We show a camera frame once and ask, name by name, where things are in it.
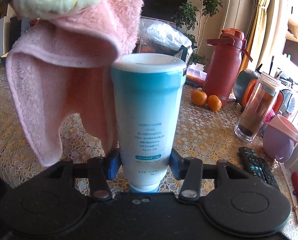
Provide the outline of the pink fluffy towel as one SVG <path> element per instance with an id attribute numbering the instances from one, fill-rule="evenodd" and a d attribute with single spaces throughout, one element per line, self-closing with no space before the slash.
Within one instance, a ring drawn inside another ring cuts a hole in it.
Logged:
<path id="1" fill-rule="evenodd" d="M 136 44 L 143 0 L 104 0 L 70 17 L 40 21 L 16 41 L 6 73 L 18 117 L 43 166 L 63 153 L 60 128 L 78 113 L 105 153 L 117 146 L 110 66 Z"/>

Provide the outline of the white blue lotion tube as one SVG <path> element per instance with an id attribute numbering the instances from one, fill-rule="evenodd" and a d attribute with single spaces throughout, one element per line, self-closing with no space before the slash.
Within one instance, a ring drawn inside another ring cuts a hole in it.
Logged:
<path id="1" fill-rule="evenodd" d="M 185 70 L 183 60 L 155 53 L 123 55 L 112 64 L 121 163 L 133 191 L 156 192 L 166 175 Z"/>

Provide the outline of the gold lace tablecloth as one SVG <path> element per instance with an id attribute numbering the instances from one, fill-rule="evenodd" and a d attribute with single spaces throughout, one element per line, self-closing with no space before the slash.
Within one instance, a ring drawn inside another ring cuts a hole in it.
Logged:
<path id="1" fill-rule="evenodd" d="M 233 134 L 240 109 L 231 103 L 214 113 L 191 103 L 192 89 L 185 86 L 179 111 L 174 148 L 183 157 L 214 164 L 225 159 L 238 165 L 237 150 L 242 141 Z M 61 129 L 63 157 L 85 163 L 103 155 L 99 139 L 83 128 L 79 114 L 70 115 Z M 0 178 L 16 187 L 43 170 L 22 131 L 9 91 L 5 70 L 0 69 Z"/>

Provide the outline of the black tv remote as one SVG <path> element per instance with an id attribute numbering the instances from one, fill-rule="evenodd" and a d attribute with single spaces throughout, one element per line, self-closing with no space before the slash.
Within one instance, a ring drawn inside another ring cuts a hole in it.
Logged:
<path id="1" fill-rule="evenodd" d="M 238 149 L 238 156 L 245 171 L 256 178 L 259 178 L 269 186 L 280 190 L 278 183 L 268 166 L 268 163 L 265 161 L 265 159 L 257 157 L 253 149 L 248 147 L 240 147 Z"/>

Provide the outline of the right orange tangerine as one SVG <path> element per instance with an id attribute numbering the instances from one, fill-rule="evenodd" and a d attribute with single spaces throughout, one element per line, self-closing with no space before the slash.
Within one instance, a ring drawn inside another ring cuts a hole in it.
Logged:
<path id="1" fill-rule="evenodd" d="M 210 95 L 207 100 L 207 105 L 213 112 L 217 112 L 221 109 L 222 102 L 216 95 Z"/>

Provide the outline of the orange tangerine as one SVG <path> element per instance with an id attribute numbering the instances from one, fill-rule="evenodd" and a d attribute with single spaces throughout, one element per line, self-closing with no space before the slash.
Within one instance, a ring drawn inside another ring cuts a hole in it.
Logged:
<path id="1" fill-rule="evenodd" d="M 210 95 L 207 100 L 207 105 L 213 112 L 217 112 L 221 109 L 222 102 L 216 95 Z"/>
<path id="2" fill-rule="evenodd" d="M 191 93 L 191 101 L 196 106 L 204 106 L 208 100 L 205 92 L 195 89 Z"/>

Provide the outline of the left orange tangerine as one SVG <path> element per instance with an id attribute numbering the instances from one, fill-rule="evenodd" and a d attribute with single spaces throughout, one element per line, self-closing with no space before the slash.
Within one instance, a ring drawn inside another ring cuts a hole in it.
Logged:
<path id="1" fill-rule="evenodd" d="M 191 101 L 196 106 L 204 106 L 208 100 L 205 92 L 195 89 L 191 93 Z"/>

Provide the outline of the orange lidded plastic box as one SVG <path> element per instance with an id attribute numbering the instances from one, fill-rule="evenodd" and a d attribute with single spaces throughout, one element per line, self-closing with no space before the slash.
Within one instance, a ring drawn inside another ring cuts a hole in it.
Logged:
<path id="1" fill-rule="evenodd" d="M 188 67 L 186 72 L 186 84 L 192 87 L 203 87 L 207 73 L 204 72 L 205 65 L 196 63 Z"/>

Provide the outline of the purple pink lidded cup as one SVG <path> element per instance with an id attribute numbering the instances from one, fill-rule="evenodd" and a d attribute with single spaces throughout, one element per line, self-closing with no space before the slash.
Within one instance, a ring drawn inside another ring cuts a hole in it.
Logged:
<path id="1" fill-rule="evenodd" d="M 298 130 L 284 116 L 276 115 L 268 123 L 262 142 L 266 155 L 280 163 L 285 163 L 291 157 L 298 142 Z"/>

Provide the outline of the clear glass tea tumbler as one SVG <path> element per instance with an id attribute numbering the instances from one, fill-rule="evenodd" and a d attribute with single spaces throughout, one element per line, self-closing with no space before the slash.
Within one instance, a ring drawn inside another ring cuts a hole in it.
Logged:
<path id="1" fill-rule="evenodd" d="M 256 79 L 255 87 L 234 128 L 243 141 L 252 142 L 274 106 L 280 92 L 280 82 L 266 73 Z"/>

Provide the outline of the green orange thermos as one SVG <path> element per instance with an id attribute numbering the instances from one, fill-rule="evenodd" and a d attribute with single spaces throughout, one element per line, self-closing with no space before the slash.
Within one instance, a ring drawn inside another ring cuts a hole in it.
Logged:
<path id="1" fill-rule="evenodd" d="M 241 106 L 241 113 L 244 111 L 260 75 L 261 73 L 259 71 L 252 71 L 250 69 L 245 69 L 238 74 L 233 86 L 233 93 L 236 102 Z"/>

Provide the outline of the red water bottle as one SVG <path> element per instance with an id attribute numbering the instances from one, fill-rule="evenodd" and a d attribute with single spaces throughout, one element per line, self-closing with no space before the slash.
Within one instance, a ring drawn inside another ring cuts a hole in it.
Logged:
<path id="1" fill-rule="evenodd" d="M 214 47 L 203 92 L 208 96 L 217 96 L 225 106 L 229 94 L 234 86 L 240 65 L 242 54 L 252 61 L 247 51 L 247 40 L 244 32 L 235 29 L 223 29 L 219 38 L 207 39 L 206 44 Z"/>

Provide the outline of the green potted plant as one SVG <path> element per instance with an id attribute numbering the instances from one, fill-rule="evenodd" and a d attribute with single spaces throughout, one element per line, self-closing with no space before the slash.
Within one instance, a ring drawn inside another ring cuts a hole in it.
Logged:
<path id="1" fill-rule="evenodd" d="M 196 63 L 206 63 L 208 59 L 204 55 L 199 55 L 199 50 L 203 42 L 205 26 L 208 19 L 220 12 L 223 7 L 222 0 L 199 0 L 199 6 L 192 2 L 185 2 L 178 7 L 172 21 L 177 28 L 184 29 L 184 34 L 189 38 L 193 53 L 190 56 L 188 65 Z"/>

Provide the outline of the white air conditioner tower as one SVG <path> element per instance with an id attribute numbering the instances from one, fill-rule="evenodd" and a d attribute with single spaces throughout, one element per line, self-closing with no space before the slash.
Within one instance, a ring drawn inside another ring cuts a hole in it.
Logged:
<path id="1" fill-rule="evenodd" d="M 221 30 L 235 28 L 247 37 L 253 17 L 253 0 L 227 0 Z"/>

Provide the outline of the yellow curtain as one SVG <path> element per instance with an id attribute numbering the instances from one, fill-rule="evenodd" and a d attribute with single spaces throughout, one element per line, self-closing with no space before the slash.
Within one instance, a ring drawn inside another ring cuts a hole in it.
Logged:
<path id="1" fill-rule="evenodd" d="M 253 18 L 250 24 L 248 33 L 248 42 L 246 50 L 252 61 L 248 58 L 246 53 L 243 55 L 240 72 L 247 69 L 247 67 L 257 67 L 258 60 L 265 38 L 266 25 L 267 25 L 267 9 L 270 0 L 254 0 Z"/>

